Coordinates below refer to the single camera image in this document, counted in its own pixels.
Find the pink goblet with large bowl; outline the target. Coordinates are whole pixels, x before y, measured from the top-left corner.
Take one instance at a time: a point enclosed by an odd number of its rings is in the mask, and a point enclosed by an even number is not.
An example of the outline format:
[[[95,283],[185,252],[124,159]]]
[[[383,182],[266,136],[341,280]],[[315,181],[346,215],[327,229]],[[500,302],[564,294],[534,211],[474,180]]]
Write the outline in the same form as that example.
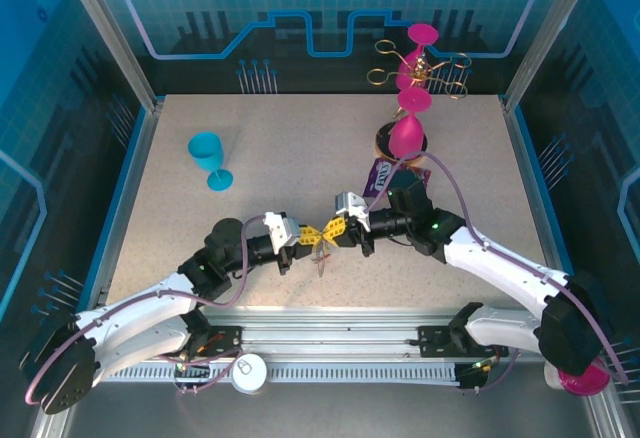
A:
[[[431,107],[432,97],[423,88],[409,87],[398,94],[397,101],[406,115],[392,128],[389,149],[396,158],[400,159],[408,153],[422,150],[424,129],[417,114]]]

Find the teal plastic goblet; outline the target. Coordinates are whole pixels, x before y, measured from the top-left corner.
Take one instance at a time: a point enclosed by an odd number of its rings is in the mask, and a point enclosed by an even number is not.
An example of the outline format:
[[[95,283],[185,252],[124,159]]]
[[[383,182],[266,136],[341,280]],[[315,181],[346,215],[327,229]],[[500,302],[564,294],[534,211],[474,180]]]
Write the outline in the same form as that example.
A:
[[[194,135],[187,150],[196,165],[208,173],[207,186],[211,190],[221,192],[232,186],[233,175],[224,168],[224,149],[217,134],[201,132]]]

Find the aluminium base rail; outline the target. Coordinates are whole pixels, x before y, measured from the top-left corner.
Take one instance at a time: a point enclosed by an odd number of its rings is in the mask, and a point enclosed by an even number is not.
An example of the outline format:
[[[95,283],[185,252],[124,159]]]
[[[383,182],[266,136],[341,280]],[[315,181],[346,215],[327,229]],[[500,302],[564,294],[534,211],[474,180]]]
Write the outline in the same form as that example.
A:
[[[421,358],[418,328],[442,328],[448,335],[451,313],[385,308],[239,307],[203,309],[212,325],[242,328],[242,348],[276,361],[416,361]],[[479,311],[481,344],[518,348],[536,356],[539,347],[528,312],[489,309]]]

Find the white plastic cup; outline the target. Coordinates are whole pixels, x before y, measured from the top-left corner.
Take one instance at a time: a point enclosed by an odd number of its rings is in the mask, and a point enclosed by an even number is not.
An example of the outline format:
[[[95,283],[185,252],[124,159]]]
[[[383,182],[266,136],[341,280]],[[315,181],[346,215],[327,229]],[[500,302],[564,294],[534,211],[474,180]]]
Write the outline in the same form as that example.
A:
[[[550,362],[546,361],[543,367],[543,375],[546,384],[554,390],[564,391],[565,388],[560,379],[559,370]]]

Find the pink goblet with small bowl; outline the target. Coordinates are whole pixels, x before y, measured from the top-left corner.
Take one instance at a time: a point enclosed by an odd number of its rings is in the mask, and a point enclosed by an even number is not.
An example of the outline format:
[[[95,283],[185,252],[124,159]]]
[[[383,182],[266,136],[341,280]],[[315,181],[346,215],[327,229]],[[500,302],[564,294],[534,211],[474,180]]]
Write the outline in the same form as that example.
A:
[[[410,87],[424,88],[431,66],[426,58],[426,48],[433,45],[439,37],[438,31],[428,24],[414,24],[408,28],[408,38],[416,45],[415,49],[401,57],[395,78],[399,91]]]

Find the aluminium frame post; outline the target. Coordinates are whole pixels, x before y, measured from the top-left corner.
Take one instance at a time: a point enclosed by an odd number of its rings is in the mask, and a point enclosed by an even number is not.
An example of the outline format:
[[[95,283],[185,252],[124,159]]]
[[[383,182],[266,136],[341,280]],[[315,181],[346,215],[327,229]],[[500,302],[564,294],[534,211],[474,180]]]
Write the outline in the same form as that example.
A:
[[[513,114],[579,0],[554,0],[521,61],[503,99],[503,111]]]
[[[149,113],[159,102],[106,0],[80,0],[141,106]]]

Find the white round lock button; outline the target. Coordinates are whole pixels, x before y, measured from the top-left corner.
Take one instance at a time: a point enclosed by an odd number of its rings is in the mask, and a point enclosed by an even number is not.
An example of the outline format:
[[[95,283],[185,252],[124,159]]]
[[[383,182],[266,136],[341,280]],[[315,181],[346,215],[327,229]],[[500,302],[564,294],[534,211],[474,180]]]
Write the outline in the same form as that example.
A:
[[[254,395],[267,382],[266,362],[257,354],[244,354],[239,357],[230,373],[232,386],[240,393]]]

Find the purple snack packet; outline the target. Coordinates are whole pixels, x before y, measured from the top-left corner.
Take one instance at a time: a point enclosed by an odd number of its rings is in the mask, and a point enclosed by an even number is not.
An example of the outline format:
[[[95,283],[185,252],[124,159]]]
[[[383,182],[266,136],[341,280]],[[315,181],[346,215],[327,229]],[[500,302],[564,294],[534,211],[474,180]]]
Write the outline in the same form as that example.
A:
[[[364,198],[375,198],[379,194],[394,165],[394,162],[384,158],[377,158],[374,160],[362,193]],[[428,183],[431,176],[431,171],[429,169],[403,164],[398,168],[394,177],[397,177],[400,172],[404,170],[410,170],[425,184]]]

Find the aluminium table edge rail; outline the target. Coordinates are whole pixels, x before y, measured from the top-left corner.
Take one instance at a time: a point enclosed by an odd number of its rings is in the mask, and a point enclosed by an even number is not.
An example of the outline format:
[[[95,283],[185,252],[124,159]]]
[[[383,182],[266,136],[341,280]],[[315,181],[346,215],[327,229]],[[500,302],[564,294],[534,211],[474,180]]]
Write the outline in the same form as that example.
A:
[[[106,303],[165,97],[136,119],[76,311]]]
[[[507,107],[505,95],[499,95],[499,100],[546,263],[573,275],[574,267],[524,115],[519,106],[513,110]]]

